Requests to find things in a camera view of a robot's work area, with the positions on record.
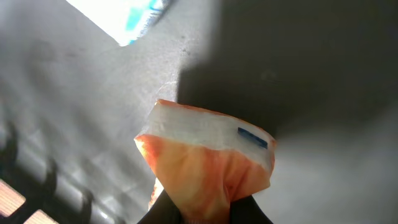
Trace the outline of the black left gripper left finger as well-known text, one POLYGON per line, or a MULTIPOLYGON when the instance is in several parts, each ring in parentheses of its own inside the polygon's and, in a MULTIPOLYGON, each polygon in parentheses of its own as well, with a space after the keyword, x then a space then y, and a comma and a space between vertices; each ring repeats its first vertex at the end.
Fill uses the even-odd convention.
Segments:
POLYGON ((180 210, 163 190, 151 209, 137 224, 181 224, 182 222, 180 210))

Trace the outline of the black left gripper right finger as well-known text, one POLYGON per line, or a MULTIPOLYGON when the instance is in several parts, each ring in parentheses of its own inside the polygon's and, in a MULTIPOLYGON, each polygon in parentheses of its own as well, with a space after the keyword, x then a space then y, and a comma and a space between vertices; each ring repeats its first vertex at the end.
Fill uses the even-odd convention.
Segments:
POLYGON ((230 224, 273 224, 252 195, 234 201, 230 206, 230 224))

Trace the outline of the orange white tissue pack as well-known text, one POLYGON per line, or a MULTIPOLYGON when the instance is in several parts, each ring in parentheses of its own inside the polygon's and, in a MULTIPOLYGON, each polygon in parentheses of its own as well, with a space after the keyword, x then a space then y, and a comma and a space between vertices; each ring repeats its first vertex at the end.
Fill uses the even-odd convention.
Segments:
POLYGON ((271 184, 275 139, 227 114, 158 100, 134 141, 155 175, 149 206, 166 193, 188 223, 227 223, 271 184))

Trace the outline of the green white tissue pack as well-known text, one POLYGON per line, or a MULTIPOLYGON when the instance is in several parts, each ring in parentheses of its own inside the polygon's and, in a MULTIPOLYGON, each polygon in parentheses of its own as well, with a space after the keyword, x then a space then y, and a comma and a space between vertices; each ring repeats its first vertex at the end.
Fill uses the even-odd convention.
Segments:
POLYGON ((121 47, 135 42, 159 21, 172 0, 67 0, 121 47))

